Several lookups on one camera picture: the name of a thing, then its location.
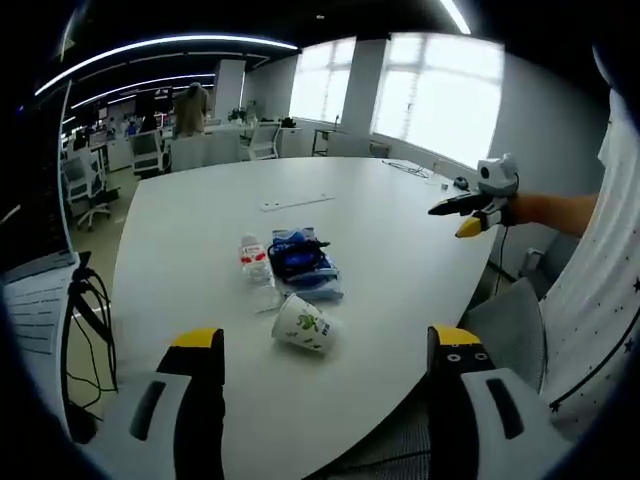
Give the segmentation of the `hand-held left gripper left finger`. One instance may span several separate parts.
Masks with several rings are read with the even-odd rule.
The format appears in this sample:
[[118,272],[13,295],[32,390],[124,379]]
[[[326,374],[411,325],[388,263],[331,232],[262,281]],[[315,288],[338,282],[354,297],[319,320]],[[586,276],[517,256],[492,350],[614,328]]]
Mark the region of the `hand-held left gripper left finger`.
[[222,479],[224,384],[224,331],[179,335],[155,370],[119,387],[97,464],[110,479]]

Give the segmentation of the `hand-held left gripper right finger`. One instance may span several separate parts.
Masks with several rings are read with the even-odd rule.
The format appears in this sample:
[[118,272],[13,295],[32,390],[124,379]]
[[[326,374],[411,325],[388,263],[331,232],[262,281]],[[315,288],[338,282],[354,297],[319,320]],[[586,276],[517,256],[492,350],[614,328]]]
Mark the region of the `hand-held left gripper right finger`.
[[426,380],[431,479],[543,479],[572,448],[538,393],[466,330],[428,328]]

